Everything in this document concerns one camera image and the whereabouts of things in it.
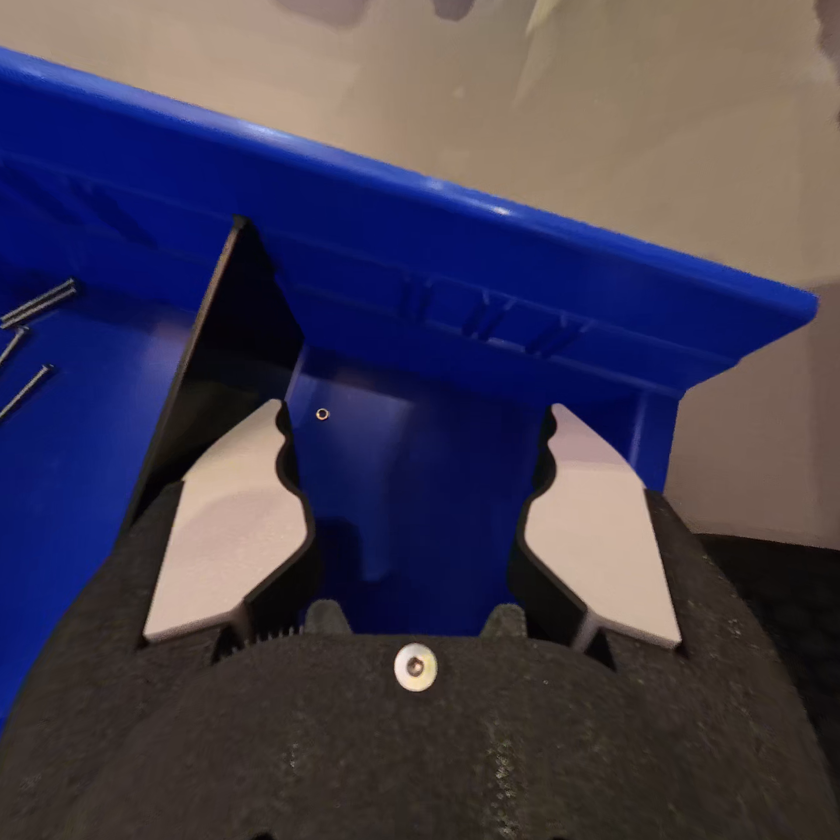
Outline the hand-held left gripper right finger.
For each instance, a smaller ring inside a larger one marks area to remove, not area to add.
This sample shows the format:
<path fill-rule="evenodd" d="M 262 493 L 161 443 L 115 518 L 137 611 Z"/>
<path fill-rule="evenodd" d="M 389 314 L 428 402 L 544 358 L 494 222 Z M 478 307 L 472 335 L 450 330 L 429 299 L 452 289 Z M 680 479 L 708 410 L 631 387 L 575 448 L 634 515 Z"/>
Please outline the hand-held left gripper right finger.
<path fill-rule="evenodd" d="M 559 403 L 543 421 L 507 578 L 548 639 L 578 652 L 605 632 L 667 650 L 682 643 L 645 484 Z"/>

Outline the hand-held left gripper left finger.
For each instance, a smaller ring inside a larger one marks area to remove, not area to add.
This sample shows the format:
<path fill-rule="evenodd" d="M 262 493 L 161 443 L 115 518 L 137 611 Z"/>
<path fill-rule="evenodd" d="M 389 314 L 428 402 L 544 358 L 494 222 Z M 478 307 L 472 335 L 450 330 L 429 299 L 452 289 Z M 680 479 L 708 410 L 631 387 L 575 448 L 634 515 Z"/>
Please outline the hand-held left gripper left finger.
<path fill-rule="evenodd" d="M 316 525 L 287 405 L 270 399 L 182 479 L 143 640 L 228 628 L 247 643 L 293 624 L 318 587 Z"/>

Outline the blue divided parts bin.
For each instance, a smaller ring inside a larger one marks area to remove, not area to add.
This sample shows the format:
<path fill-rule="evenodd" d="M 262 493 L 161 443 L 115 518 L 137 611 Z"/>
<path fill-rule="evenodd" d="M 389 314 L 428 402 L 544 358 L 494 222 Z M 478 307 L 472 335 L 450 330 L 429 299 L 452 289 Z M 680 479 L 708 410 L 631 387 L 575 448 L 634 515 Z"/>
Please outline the blue divided parts bin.
<path fill-rule="evenodd" d="M 2 722 L 115 543 L 235 215 L 301 327 L 288 393 L 322 593 L 472 635 L 509 594 L 537 434 L 572 409 L 662 490 L 679 401 L 809 291 L 2 49 L 2 308 L 69 277 L 2 402 Z M 330 418 L 320 422 L 319 408 Z"/>

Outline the dark bin divider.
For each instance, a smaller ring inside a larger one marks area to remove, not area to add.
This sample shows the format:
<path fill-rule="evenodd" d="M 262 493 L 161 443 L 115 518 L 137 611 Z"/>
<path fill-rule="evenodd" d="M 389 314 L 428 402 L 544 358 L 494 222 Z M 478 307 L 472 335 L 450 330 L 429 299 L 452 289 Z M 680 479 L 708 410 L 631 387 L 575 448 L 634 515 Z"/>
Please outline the dark bin divider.
<path fill-rule="evenodd" d="M 284 400 L 303 333 L 255 224 L 235 215 L 164 399 L 119 536 L 266 401 Z"/>

